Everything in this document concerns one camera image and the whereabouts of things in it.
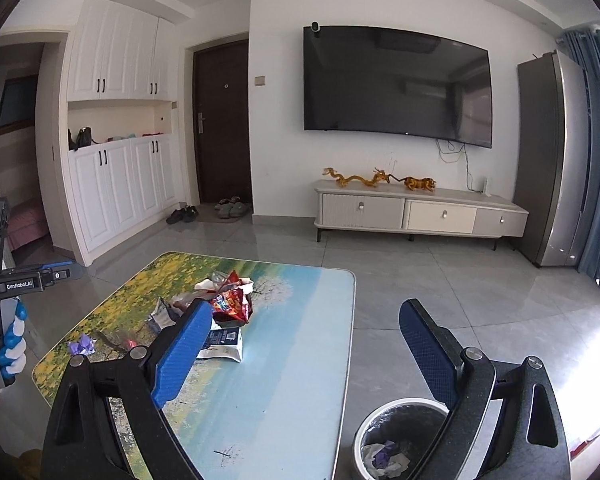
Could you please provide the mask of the purple snack wrapper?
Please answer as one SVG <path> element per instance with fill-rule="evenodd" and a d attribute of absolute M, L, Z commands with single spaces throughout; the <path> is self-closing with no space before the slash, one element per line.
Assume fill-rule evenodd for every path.
<path fill-rule="evenodd" d="M 67 347 L 70 356 L 91 356 L 95 353 L 95 341 L 87 334 L 82 334 L 76 340 L 70 340 Z"/>

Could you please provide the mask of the white round trash bin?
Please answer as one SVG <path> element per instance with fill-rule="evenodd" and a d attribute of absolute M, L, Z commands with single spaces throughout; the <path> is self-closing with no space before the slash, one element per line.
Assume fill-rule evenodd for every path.
<path fill-rule="evenodd" d="M 373 410 L 352 444 L 355 479 L 408 479 L 434 443 L 448 408 L 438 401 L 405 398 Z"/>

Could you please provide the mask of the white lower shoe cabinet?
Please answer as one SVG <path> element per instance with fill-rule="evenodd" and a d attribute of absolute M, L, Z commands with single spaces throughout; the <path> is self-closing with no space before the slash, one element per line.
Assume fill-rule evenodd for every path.
<path fill-rule="evenodd" d="M 184 200 L 178 140 L 156 134 L 68 154 L 76 238 L 88 266 Z"/>

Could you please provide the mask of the black bag on shelf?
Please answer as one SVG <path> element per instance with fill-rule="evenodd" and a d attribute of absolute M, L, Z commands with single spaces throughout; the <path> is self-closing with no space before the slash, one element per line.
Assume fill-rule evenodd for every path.
<path fill-rule="evenodd" d="M 73 136 L 71 130 L 68 130 L 68 141 L 70 151 L 77 151 L 80 148 L 88 148 L 96 144 L 91 127 L 81 128 L 76 136 Z"/>

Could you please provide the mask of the white blue snack packet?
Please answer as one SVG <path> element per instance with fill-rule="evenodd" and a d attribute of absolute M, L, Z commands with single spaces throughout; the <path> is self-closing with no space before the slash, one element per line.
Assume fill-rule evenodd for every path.
<path fill-rule="evenodd" d="M 212 322 L 204 345 L 198 352 L 198 360 L 227 359 L 242 362 L 244 342 L 239 326 L 222 327 Z"/>

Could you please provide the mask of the landscape print table mat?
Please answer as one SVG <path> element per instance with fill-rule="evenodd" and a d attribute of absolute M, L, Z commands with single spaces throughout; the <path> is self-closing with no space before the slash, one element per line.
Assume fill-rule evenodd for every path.
<path fill-rule="evenodd" d="M 148 347 L 160 334 L 146 322 L 159 297 L 188 307 L 207 301 L 195 285 L 213 272 L 230 271 L 253 280 L 250 321 L 218 324 L 212 311 L 212 322 L 240 327 L 242 362 L 196 358 L 163 414 L 199 479 L 330 479 L 354 321 L 356 279 L 347 270 L 167 252 L 79 320 L 35 365 L 33 381 L 52 409 L 73 358 L 70 340 L 82 334 L 94 339 L 91 362 Z M 109 403 L 132 479 L 153 479 L 122 401 Z"/>

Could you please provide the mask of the black shoes on floor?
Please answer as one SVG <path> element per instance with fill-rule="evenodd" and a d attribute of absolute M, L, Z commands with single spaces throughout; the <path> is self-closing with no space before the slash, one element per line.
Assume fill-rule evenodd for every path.
<path fill-rule="evenodd" d="M 173 226 L 178 222 L 190 223 L 197 219 L 198 210 L 195 206 L 185 206 L 180 209 L 175 209 L 172 211 L 172 214 L 168 218 L 166 218 L 166 223 L 169 226 Z"/>

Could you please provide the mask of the red snack bag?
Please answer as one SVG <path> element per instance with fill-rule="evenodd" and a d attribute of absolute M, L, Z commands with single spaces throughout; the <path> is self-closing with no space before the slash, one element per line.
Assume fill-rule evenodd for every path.
<path fill-rule="evenodd" d="M 248 324 L 252 315 L 253 280 L 241 278 L 235 271 L 229 274 L 213 272 L 195 285 L 196 292 L 208 296 L 213 319 L 218 324 Z"/>

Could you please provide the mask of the grey slippers at door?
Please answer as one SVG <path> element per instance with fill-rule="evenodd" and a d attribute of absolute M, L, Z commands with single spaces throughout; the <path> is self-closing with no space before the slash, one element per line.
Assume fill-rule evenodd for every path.
<path fill-rule="evenodd" d="M 219 200 L 215 204 L 214 210 L 219 219 L 238 219 L 248 214 L 250 205 L 239 196 L 233 196 Z"/>

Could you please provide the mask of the white router on cabinet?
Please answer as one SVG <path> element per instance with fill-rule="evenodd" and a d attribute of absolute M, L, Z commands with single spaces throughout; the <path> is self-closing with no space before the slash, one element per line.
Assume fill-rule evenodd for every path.
<path fill-rule="evenodd" d="M 491 195 L 491 179 L 489 177 L 483 178 L 481 193 L 485 196 Z"/>

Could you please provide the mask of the golden tiger figurine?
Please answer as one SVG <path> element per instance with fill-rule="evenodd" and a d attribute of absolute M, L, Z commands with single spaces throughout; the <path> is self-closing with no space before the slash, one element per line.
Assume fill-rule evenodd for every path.
<path fill-rule="evenodd" d="M 434 192 L 437 188 L 437 182 L 433 178 L 405 177 L 401 182 L 409 191 Z"/>

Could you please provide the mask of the dark brown entrance door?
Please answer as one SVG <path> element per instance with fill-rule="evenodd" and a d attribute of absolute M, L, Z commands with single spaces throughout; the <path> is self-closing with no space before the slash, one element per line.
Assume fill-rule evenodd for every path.
<path fill-rule="evenodd" d="M 251 203 L 247 40 L 194 54 L 193 122 L 201 203 Z"/>

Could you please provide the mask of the golden dragon figurine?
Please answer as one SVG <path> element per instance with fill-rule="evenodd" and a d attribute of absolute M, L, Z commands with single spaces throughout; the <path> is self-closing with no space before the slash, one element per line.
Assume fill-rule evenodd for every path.
<path fill-rule="evenodd" d="M 374 169 L 374 174 L 370 178 L 364 178 L 362 176 L 358 176 L 357 174 L 352 174 L 352 176 L 347 177 L 344 174 L 340 174 L 340 172 L 332 167 L 325 167 L 322 175 L 324 177 L 331 177 L 332 180 L 336 182 L 336 185 L 340 186 L 340 188 L 346 188 L 350 183 L 353 182 L 361 183 L 362 185 L 366 186 L 366 188 L 377 188 L 381 183 L 390 182 L 390 176 L 385 172 L 385 170 L 378 168 Z"/>

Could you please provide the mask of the white upper wall cabinet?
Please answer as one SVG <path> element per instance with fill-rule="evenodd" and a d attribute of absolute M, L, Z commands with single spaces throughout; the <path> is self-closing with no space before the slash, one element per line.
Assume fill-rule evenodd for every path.
<path fill-rule="evenodd" d="M 70 54 L 67 100 L 176 98 L 175 26 L 110 0 L 85 0 Z"/>

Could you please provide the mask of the large black wall television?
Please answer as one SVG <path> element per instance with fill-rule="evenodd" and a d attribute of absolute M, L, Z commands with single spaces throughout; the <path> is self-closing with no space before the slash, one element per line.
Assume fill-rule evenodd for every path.
<path fill-rule="evenodd" d="M 303 29 L 303 125 L 490 148 L 492 80 L 483 48 L 422 32 Z"/>

